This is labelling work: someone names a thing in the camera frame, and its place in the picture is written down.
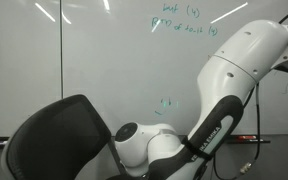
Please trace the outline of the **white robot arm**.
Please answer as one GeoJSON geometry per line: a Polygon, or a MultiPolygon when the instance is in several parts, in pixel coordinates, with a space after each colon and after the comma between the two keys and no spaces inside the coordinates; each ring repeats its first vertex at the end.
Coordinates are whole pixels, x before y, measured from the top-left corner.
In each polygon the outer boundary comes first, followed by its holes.
{"type": "Polygon", "coordinates": [[[256,20],[232,35],[197,77],[201,112],[180,138],[168,124],[131,122],[116,134],[117,180],[199,180],[240,122],[247,96],[271,70],[288,72],[288,25],[256,20]]]}

